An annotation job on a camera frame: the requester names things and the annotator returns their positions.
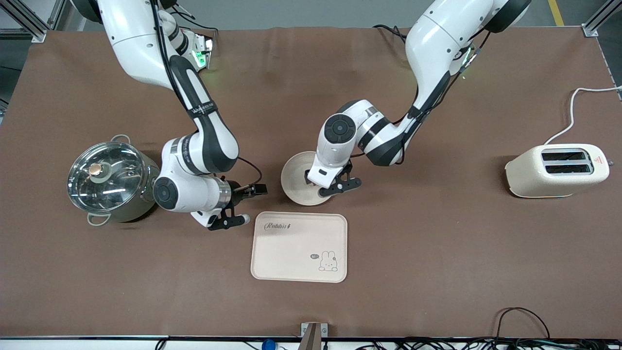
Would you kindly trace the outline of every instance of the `white power cord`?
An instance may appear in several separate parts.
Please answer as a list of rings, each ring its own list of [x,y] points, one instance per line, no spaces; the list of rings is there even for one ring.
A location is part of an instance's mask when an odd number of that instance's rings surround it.
[[[575,92],[572,94],[572,97],[570,97],[570,124],[566,127],[566,129],[558,132],[557,134],[551,136],[548,140],[546,140],[546,142],[544,144],[549,144],[551,141],[553,141],[554,139],[556,139],[556,137],[564,134],[566,131],[570,130],[573,125],[575,124],[575,113],[574,113],[574,109],[575,109],[575,96],[577,96],[577,94],[579,93],[579,91],[588,91],[588,92],[605,92],[605,91],[614,91],[614,90],[622,90],[622,86],[619,87],[615,87],[615,88],[578,88],[575,90]]]

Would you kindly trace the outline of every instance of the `gray floor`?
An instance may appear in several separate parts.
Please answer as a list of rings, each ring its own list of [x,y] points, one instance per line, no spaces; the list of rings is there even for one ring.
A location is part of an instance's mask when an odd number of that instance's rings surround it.
[[[375,24],[409,27],[433,0],[179,0],[201,24],[223,30],[267,29],[272,27],[332,26],[371,27]],[[605,0],[557,0],[567,26],[585,22]],[[196,27],[183,19],[180,24]],[[519,26],[554,26],[548,0],[533,0]],[[80,23],[73,16],[68,29],[80,27],[85,31],[102,31],[103,26],[92,22]],[[599,41],[614,78],[622,83],[622,14],[617,13],[601,29]],[[30,42],[0,40],[0,65],[21,69]],[[19,71],[0,68],[0,98],[10,101],[19,78]]]

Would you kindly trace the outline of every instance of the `pot lid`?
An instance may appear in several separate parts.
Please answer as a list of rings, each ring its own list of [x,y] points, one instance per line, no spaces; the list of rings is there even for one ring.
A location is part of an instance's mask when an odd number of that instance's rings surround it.
[[[142,157],[131,145],[118,141],[96,144],[69,170],[69,198],[87,212],[113,210],[142,187],[143,169]]]

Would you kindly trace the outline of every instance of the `lid knob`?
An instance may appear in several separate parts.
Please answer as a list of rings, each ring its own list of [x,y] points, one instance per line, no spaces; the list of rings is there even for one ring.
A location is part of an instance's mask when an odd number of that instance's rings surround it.
[[[91,164],[91,166],[88,167],[88,173],[91,176],[97,176],[97,175],[101,174],[102,170],[103,170],[103,167],[101,166],[100,163]]]

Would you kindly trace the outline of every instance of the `white rectangular tray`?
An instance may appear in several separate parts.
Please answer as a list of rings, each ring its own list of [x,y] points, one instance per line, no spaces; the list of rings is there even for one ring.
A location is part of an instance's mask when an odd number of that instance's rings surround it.
[[[255,219],[251,273],[259,280],[339,283],[347,253],[342,215],[263,212]]]

